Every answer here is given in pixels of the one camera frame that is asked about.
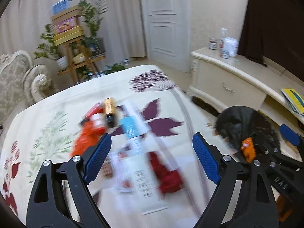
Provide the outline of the orange snack wrapper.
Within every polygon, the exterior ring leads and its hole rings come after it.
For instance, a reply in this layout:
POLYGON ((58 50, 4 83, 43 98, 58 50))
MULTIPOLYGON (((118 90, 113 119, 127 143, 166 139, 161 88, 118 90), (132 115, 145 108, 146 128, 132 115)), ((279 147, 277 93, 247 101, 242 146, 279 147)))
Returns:
POLYGON ((256 157, 256 151, 251 137, 242 141, 241 151, 247 163, 251 163, 256 157))

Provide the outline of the checkered snack wrapper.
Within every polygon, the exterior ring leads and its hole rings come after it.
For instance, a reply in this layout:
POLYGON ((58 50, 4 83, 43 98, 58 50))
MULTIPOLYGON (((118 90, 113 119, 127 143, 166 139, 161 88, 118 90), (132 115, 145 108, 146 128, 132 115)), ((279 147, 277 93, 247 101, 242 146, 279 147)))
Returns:
POLYGON ((106 157, 102 167, 101 167, 103 176, 105 178, 111 178, 113 177, 113 169, 112 169, 112 163, 111 158, 109 156, 106 157))

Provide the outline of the orange plastic bag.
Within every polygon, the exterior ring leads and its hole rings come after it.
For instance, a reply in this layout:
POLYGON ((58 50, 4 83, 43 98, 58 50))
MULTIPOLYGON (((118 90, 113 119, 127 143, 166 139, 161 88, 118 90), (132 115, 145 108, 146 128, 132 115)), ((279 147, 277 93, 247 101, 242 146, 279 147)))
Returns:
POLYGON ((82 156, 89 147, 95 146, 101 136, 106 133, 106 126, 102 123, 96 125, 95 122, 86 120, 81 125, 82 130, 74 143, 71 157, 82 156))

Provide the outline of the red wrapper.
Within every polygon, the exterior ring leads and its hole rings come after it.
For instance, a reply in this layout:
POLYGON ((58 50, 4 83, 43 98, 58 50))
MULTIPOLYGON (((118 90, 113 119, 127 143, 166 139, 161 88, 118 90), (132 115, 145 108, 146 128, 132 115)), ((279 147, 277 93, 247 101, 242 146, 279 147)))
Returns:
POLYGON ((155 152, 149 152, 148 155, 151 169, 159 181, 160 192, 164 195, 181 190, 183 181, 178 170, 168 170, 167 167, 160 162, 155 152))

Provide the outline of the white bottle red cap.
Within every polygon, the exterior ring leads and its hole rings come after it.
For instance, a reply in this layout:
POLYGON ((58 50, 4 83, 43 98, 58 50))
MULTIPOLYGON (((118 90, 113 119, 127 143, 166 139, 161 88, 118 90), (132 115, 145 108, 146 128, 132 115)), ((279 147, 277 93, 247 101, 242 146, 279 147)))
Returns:
POLYGON ((103 113, 96 113, 90 117, 95 129, 105 129, 106 122, 103 113))

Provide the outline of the red bottle black cap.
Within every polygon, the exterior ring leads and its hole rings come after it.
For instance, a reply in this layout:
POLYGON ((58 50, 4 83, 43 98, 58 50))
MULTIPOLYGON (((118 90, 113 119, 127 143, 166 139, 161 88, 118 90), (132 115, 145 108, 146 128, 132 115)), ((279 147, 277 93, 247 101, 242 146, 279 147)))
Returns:
POLYGON ((103 113, 104 112, 104 103, 103 102, 98 102, 96 103, 94 106, 92 106, 91 109, 89 109, 87 111, 87 113, 83 116, 82 120, 79 122, 79 124, 82 126, 83 123, 85 123, 86 121, 89 121, 90 118, 98 113, 103 113))

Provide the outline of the blue white tube box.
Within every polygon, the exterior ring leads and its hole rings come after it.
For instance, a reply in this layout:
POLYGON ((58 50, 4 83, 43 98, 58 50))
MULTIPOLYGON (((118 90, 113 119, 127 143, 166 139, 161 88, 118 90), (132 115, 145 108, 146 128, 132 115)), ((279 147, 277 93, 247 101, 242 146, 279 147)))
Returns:
POLYGON ((120 120, 123 134, 127 139, 127 154, 129 157, 146 153, 144 136, 149 132, 149 128, 136 116, 126 116, 120 120))

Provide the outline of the gold bottle black cap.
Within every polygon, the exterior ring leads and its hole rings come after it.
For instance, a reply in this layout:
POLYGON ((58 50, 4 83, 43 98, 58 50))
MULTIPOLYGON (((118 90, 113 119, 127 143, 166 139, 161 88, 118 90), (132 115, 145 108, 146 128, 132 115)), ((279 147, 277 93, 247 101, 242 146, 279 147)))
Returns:
POLYGON ((107 126, 109 128, 115 127, 115 121, 116 121, 116 111, 115 111, 115 102, 113 98, 107 98, 104 100, 105 104, 105 119, 107 126))

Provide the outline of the white paper strip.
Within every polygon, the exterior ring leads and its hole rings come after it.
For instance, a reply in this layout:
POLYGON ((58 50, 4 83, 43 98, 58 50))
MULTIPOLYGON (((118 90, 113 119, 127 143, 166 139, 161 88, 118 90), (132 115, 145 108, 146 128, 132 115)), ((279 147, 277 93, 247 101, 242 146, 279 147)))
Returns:
POLYGON ((122 108, 127 116, 131 116, 134 120, 137 132, 139 135, 148 134, 151 130, 150 126, 147 125, 139 109, 129 100, 125 100, 122 108))

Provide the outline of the white red sachet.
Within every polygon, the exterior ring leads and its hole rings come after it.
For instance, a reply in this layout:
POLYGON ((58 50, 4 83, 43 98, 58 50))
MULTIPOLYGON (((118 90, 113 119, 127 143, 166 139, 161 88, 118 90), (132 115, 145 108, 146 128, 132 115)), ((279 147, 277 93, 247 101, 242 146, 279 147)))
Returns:
POLYGON ((114 151, 111 155, 113 165, 113 176, 116 189, 120 194, 132 194, 133 186, 126 164, 126 154, 122 151, 114 151))

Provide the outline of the black lined trash bin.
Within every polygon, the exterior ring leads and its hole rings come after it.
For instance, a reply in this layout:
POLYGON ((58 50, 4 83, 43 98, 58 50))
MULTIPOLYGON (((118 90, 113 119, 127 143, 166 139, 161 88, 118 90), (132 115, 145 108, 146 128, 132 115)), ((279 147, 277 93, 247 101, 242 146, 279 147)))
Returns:
POLYGON ((275 127, 259 111, 243 105, 229 107, 217 117, 215 131, 229 143, 237 155, 246 162, 241 151, 242 141, 251 137, 257 154, 260 146, 266 142, 272 148, 280 148, 280 140, 275 127))

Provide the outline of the small tin can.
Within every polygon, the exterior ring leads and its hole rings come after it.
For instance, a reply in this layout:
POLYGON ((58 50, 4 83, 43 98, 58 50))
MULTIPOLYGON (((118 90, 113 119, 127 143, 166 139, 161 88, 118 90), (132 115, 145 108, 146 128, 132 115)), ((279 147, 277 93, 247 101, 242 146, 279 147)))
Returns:
POLYGON ((224 59, 228 59, 229 58, 229 51, 221 49, 220 56, 224 59))

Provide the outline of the dark cloth covered TV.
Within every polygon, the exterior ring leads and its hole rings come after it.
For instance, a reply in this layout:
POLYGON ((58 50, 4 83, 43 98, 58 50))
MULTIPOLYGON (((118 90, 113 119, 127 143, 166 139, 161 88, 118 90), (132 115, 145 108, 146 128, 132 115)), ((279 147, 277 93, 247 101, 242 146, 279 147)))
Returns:
POLYGON ((269 58, 303 80, 303 8, 295 0, 248 0, 239 55, 269 58))

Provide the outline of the cream ornate sofa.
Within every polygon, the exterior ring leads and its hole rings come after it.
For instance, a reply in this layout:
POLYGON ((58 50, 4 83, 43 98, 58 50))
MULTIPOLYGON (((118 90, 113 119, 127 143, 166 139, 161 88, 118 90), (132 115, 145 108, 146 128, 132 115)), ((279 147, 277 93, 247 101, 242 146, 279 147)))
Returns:
POLYGON ((34 64, 26 51, 1 55, 1 132, 27 107, 58 91, 44 64, 34 64))

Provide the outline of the tall plant dark pot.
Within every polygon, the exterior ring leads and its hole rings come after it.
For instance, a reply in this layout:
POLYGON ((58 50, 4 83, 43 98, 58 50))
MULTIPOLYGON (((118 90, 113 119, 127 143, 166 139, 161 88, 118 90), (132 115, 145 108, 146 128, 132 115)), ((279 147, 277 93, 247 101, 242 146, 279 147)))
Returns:
POLYGON ((85 36, 81 43, 90 50, 92 56, 98 56, 105 53, 103 38, 97 34, 101 27, 103 15, 107 12, 107 4, 104 0, 94 1, 94 4, 92 4, 87 0, 80 0, 78 6, 82 10, 84 23, 90 32, 90 36, 85 36))

